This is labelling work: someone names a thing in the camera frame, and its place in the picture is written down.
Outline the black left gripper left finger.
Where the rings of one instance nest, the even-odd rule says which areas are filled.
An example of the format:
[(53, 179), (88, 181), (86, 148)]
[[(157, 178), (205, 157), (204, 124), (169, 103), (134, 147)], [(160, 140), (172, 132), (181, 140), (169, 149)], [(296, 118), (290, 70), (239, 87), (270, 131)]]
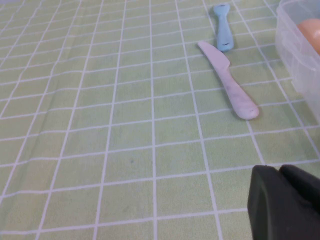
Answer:
[(274, 167), (252, 168), (247, 211), (254, 240), (320, 238), (320, 214)]

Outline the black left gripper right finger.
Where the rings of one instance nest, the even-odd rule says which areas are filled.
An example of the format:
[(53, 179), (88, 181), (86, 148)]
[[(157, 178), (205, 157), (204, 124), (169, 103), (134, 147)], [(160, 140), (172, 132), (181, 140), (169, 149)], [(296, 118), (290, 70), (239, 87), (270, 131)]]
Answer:
[(279, 172), (319, 215), (320, 179), (294, 165), (289, 164), (282, 165)]

